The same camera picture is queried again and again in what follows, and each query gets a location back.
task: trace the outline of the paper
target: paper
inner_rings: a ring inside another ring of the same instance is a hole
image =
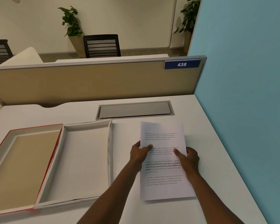
[[[140,172],[140,198],[160,200],[195,196],[173,149],[187,155],[183,125],[141,122],[141,147],[153,144]]]

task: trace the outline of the desk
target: desk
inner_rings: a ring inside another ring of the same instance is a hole
[[[167,100],[171,101],[174,116],[113,120],[113,176],[116,177],[128,162],[131,146],[139,140],[140,121],[157,123],[179,121],[184,124],[186,145],[196,149],[200,156],[201,175],[222,201],[246,224],[265,224],[263,215],[195,95],[71,102],[53,108],[43,108],[39,105],[4,106],[0,110],[0,142],[10,129],[94,121],[99,105]],[[121,224],[206,223],[196,198],[143,202],[140,200],[139,188],[138,174],[128,196]],[[58,213],[52,210],[19,212],[0,216],[0,223],[74,224],[87,209],[80,206],[75,210],[62,208]]]
[[[96,62],[96,61],[110,61],[110,60],[131,60],[131,59],[143,59],[143,58],[161,58],[169,57],[168,54],[156,54],[156,55],[141,55],[141,56],[117,56],[117,57],[98,57],[98,58],[82,58],[82,59],[64,59],[56,60],[55,63],[73,63],[73,62]]]

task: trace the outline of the person's left hand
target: person's left hand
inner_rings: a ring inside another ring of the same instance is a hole
[[[142,163],[144,162],[147,153],[153,148],[153,145],[150,144],[147,147],[139,148],[140,141],[132,146],[130,161],[137,166],[138,171],[142,168]]]

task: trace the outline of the open cardboard box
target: open cardboard box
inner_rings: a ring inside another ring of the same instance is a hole
[[[11,130],[0,144],[0,214],[96,200],[112,183],[111,122]]]

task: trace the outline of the beige partition panel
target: beige partition panel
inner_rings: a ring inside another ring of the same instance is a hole
[[[93,101],[193,94],[197,68],[164,70],[164,61],[32,67],[0,70],[5,105],[45,107]]]

